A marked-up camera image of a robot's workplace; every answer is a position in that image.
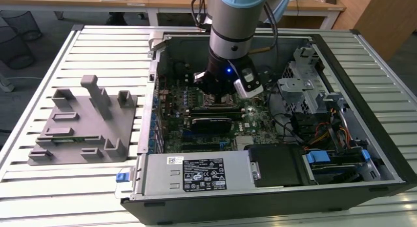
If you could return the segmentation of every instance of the aluminum extrusion table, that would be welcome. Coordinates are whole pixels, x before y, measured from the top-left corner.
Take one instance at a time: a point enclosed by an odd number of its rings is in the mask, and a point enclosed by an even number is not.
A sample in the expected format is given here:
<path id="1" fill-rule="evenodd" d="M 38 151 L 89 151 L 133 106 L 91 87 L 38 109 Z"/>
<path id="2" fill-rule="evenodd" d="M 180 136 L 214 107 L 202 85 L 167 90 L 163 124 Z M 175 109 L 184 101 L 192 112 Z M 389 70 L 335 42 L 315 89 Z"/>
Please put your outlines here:
<path id="1" fill-rule="evenodd" d="M 155 70 L 148 58 L 148 40 L 164 31 L 196 32 L 187 27 L 84 26 L 73 30 L 40 83 L 37 91 L 0 152 L 0 225 L 140 227 L 115 198 L 115 175 L 135 165 L 147 76 Z M 399 151 L 417 170 L 417 99 L 361 35 L 350 31 L 284 30 L 319 33 L 337 56 Z M 28 153 L 52 111 L 57 87 L 87 95 L 79 81 L 84 74 L 99 77 L 108 94 L 129 90 L 139 95 L 125 162 L 80 165 L 26 165 Z M 177 226 L 417 226 L 417 188 L 377 198 L 347 211 L 224 220 Z M 121 188 L 128 196 L 129 186 Z"/>

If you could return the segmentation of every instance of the mesh trash bin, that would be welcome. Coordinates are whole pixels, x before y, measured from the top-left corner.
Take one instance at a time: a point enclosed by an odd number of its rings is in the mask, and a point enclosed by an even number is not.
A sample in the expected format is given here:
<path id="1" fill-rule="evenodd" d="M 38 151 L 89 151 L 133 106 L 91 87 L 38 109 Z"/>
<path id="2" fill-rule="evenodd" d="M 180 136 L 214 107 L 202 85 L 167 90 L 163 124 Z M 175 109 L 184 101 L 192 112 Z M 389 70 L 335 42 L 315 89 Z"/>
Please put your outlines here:
<path id="1" fill-rule="evenodd" d="M 0 60 L 10 69 L 20 69 L 34 62 L 32 52 L 14 27 L 0 27 Z"/>
<path id="2" fill-rule="evenodd" d="M 41 37 L 41 32 L 29 11 L 0 11 L 0 16 L 8 26 L 18 29 L 20 36 L 25 41 L 32 41 Z"/>

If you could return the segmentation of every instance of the gray carpet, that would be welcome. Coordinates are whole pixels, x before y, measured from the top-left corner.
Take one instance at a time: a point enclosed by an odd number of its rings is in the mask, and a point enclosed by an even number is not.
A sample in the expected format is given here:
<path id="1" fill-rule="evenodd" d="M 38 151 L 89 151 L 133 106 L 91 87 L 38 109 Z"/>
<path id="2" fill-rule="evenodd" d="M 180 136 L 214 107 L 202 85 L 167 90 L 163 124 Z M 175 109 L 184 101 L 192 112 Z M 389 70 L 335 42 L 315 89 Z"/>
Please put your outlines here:
<path id="1" fill-rule="evenodd" d="M 65 12 L 63 21 L 55 18 L 53 12 L 32 12 L 42 38 L 28 43 L 36 56 L 36 63 L 21 70 L 10 70 L 0 63 L 0 73 L 5 77 L 42 77 L 55 59 L 59 49 L 65 41 L 73 24 L 104 25 L 108 13 L 101 12 Z M 129 25 L 148 25 L 147 20 L 140 20 L 136 13 L 127 13 L 125 21 Z M 160 14 L 160 26 L 192 26 L 192 19 L 187 14 Z M 402 45 L 389 65 L 399 75 L 414 94 L 417 93 L 417 36 L 410 36 Z M 0 129 L 12 130 L 26 103 L 33 95 L 40 80 L 12 79 L 16 89 L 12 93 L 0 91 Z M 6 134 L 0 133 L 0 145 L 6 140 Z"/>

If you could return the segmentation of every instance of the wooden desk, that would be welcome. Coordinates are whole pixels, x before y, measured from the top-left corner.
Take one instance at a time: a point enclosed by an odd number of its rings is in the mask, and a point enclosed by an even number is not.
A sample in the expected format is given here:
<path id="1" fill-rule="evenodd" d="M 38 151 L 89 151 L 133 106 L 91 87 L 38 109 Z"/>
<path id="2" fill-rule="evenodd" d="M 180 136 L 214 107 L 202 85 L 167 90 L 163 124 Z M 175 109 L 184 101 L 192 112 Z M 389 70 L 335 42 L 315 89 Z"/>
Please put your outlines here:
<path id="1" fill-rule="evenodd" d="M 0 10 L 42 10 L 42 11 L 105 11 L 145 12 L 149 25 L 157 26 L 157 13 L 189 13 L 191 0 L 0 0 Z M 320 29 L 331 29 L 345 6 L 331 5 L 315 0 L 291 1 L 286 16 L 324 17 Z"/>

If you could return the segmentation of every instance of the screw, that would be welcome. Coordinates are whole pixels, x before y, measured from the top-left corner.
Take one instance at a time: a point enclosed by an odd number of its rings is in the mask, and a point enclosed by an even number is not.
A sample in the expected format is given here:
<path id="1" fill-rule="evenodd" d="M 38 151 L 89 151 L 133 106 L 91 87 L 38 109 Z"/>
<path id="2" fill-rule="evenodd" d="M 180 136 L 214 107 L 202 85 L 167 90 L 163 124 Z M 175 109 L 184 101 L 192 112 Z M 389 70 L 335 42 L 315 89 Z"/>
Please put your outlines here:
<path id="1" fill-rule="evenodd" d="M 256 172 L 256 171 L 252 171 L 252 177 L 254 177 L 254 179 L 255 179 L 255 180 L 258 180 L 258 179 L 259 179 L 259 174 L 258 174 L 258 172 Z"/>

